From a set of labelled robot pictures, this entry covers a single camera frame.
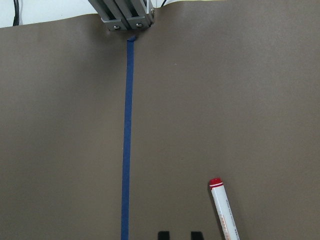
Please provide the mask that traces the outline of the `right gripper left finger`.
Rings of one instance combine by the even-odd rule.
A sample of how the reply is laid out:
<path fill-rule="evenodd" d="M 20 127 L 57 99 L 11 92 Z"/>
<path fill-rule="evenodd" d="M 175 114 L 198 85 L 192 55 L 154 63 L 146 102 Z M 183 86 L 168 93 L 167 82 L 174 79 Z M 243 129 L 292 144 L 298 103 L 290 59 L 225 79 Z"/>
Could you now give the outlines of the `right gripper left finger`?
<path fill-rule="evenodd" d="M 157 240 L 170 240 L 170 232 L 169 231 L 159 231 L 157 233 Z"/>

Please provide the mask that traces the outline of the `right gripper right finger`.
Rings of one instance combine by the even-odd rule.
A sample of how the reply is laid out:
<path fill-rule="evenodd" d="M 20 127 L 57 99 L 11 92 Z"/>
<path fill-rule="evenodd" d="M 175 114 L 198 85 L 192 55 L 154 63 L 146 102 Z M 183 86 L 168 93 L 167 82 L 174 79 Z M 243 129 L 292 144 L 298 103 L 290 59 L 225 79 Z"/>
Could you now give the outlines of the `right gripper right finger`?
<path fill-rule="evenodd" d="M 191 240 L 203 240 L 203 233 L 201 231 L 191 231 L 190 232 Z"/>

